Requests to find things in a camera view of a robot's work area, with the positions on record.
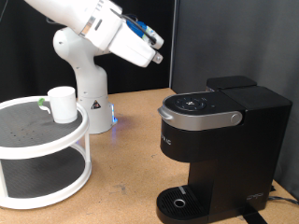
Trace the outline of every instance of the coffee maker drip tray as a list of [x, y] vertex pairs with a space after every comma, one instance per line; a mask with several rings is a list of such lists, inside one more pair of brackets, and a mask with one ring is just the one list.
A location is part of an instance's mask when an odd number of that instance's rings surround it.
[[163, 223], [207, 223], [207, 212], [186, 185], [166, 189], [157, 198], [157, 215]]

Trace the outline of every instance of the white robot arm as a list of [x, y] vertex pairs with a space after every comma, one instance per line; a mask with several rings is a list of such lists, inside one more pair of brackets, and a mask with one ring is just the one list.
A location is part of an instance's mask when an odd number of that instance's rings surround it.
[[70, 27], [102, 51], [110, 52], [141, 67], [163, 59], [163, 40], [155, 34], [149, 44], [126, 24], [121, 7], [110, 0], [25, 0], [53, 21]]
[[162, 61], [162, 55], [154, 49], [164, 41], [149, 27], [140, 38], [126, 23], [132, 19], [122, 15], [121, 8], [109, 0], [25, 1], [53, 21], [68, 26], [55, 34], [54, 48], [75, 71], [78, 102], [88, 112], [90, 133], [109, 130], [116, 120], [107, 96], [107, 74], [94, 64], [93, 57], [112, 52], [146, 67], [150, 61]]

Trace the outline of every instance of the logo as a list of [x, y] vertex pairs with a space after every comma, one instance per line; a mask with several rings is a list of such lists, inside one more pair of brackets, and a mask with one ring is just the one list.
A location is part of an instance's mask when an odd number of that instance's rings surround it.
[[101, 108], [100, 104], [97, 103], [97, 101], [94, 101], [92, 109], [98, 109], [98, 108]]
[[161, 133], [161, 138], [169, 145], [171, 146], [171, 141], [167, 138], [165, 138], [165, 136]]
[[250, 196], [247, 197], [247, 200], [258, 199], [258, 197], [262, 197], [262, 196], [263, 196], [263, 193], [250, 195]]
[[190, 101], [186, 103], [187, 105], [194, 105], [194, 102]]

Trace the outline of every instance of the black curtain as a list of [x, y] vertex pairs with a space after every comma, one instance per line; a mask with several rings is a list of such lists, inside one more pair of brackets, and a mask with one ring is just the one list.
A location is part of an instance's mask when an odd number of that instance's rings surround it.
[[299, 199], [299, 2], [178, 0], [172, 89], [246, 76], [293, 101], [275, 179]]
[[[113, 55], [94, 58], [107, 72], [108, 93], [168, 87], [173, 26], [173, 1], [115, 0], [123, 13], [136, 14], [163, 39], [161, 64], [141, 68]], [[0, 12], [6, 1], [0, 1]], [[76, 88], [71, 66], [54, 51], [52, 39], [62, 25], [46, 18], [26, 2], [9, 0], [0, 22], [0, 102], [17, 97], [46, 95], [57, 86]]]

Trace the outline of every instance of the warning label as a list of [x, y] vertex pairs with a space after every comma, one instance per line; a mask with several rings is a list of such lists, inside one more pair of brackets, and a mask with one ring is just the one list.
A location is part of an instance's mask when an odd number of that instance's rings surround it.
[[98, 108], [101, 108], [100, 104], [97, 103], [97, 101], [94, 101], [92, 109], [98, 109]]

